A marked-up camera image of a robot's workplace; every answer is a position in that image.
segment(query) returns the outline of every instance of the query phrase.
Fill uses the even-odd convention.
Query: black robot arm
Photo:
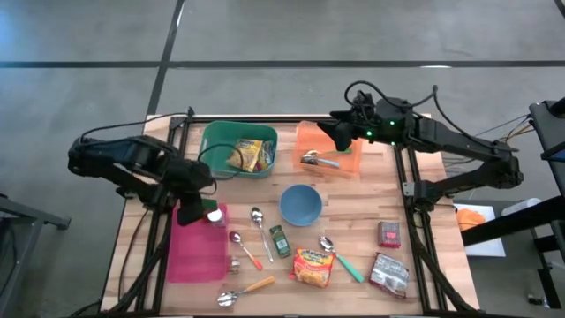
[[[524,179],[518,160],[512,155],[515,150],[504,142],[451,131],[443,123],[414,112],[413,107],[398,98],[373,103],[370,94],[359,91],[350,104],[350,110],[330,112],[334,121],[318,123],[337,150],[344,151],[352,139],[363,138],[370,143],[388,143],[425,153],[445,151],[483,162],[478,169],[452,178],[403,184],[403,191],[413,198],[415,208],[430,211],[444,195],[482,186],[507,189],[520,185]]]
[[[171,210],[180,201],[180,225],[203,217],[199,190],[214,183],[206,164],[186,160],[178,149],[149,136],[121,140],[78,138],[68,156],[72,173],[105,178],[118,185],[118,194],[125,198],[135,194],[146,208]],[[134,174],[155,183],[147,183]]]

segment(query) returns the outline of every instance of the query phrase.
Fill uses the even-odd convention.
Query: green plastic bin
[[[217,120],[210,123],[202,134],[202,142],[200,143],[200,152],[216,144],[237,145],[237,141],[241,139],[250,140],[271,140],[274,142],[275,156],[273,163],[263,171],[246,172],[241,171],[238,177],[245,178],[266,178],[271,174],[276,161],[276,143],[278,140],[276,130],[267,125],[256,125],[247,123],[238,123],[231,121]],[[200,160],[210,166],[212,176],[229,177],[238,171],[238,168],[227,164],[233,152],[231,147],[216,147],[207,151]]]

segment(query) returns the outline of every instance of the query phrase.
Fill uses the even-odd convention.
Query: green-handled spoon
[[[359,274],[359,272],[353,267],[353,265],[349,264],[348,261],[343,258],[340,254],[335,252],[334,243],[329,238],[320,237],[320,245],[324,248],[326,252],[333,253],[337,256],[337,259],[343,264],[343,266],[350,272],[350,274],[357,279],[358,282],[363,283],[363,276]]]

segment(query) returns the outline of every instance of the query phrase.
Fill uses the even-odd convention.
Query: food package
[[[290,278],[324,288],[329,284],[335,256],[304,248],[297,248],[292,261]]]
[[[271,140],[263,141],[259,158],[255,164],[255,171],[263,171],[273,163],[275,158],[275,143]]]
[[[253,172],[262,144],[263,141],[261,140],[238,140],[236,148],[241,151],[241,155],[244,157],[243,165],[241,164],[241,156],[235,149],[228,159],[228,164],[232,167],[241,168],[243,171]]]
[[[400,247],[400,224],[398,222],[379,222],[379,246]]]
[[[397,298],[405,299],[408,278],[408,269],[401,262],[393,260],[383,253],[377,253],[369,283],[385,292],[392,293]]]

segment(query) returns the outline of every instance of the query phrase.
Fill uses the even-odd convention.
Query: wooden table
[[[422,314],[410,241],[406,229],[402,197],[399,191],[393,148],[374,143],[363,145],[360,176],[338,178],[313,175],[295,168],[292,149],[296,139],[296,124],[271,124],[278,132],[277,162],[272,175],[265,179],[235,178],[219,182],[214,198],[228,205],[230,230],[239,231],[247,248],[259,257],[264,270],[258,271],[245,257],[241,247],[229,243],[229,253],[242,262],[240,273],[228,276],[224,282],[209,284],[168,284],[163,290],[161,314],[237,314],[237,315],[368,315],[368,314]],[[169,119],[162,118],[146,125],[145,133],[166,140]],[[189,132],[186,157],[195,159],[200,138],[206,125],[193,124]],[[422,179],[437,180],[446,177],[441,155],[417,154]],[[310,227],[298,228],[283,221],[278,211],[278,200],[283,190],[294,184],[314,186],[320,193],[324,207],[321,217]],[[292,257],[270,263],[262,245],[260,233],[249,217],[250,209],[259,207],[265,214],[264,227],[282,224],[293,248],[320,250],[318,237],[330,237],[343,256],[361,273],[368,275],[376,252],[383,252],[402,261],[412,273],[407,299],[395,299],[369,283],[357,283],[339,261],[334,263],[329,287],[320,289],[297,283],[288,278]],[[102,310],[117,302],[117,282],[124,255],[133,230],[145,209],[138,201],[128,201],[117,236],[108,282],[103,294]],[[441,270],[456,290],[472,306],[478,308],[469,263],[451,207],[438,206],[431,214],[431,224]],[[150,217],[146,217],[128,261],[124,290],[138,275],[143,262]],[[376,229],[380,221],[401,224],[402,246],[390,249],[377,246]],[[149,282],[147,306],[151,306],[155,274]],[[432,308],[437,308],[430,273],[425,271]],[[241,297],[231,308],[218,307],[220,291],[238,290],[267,276],[276,282],[263,290]]]

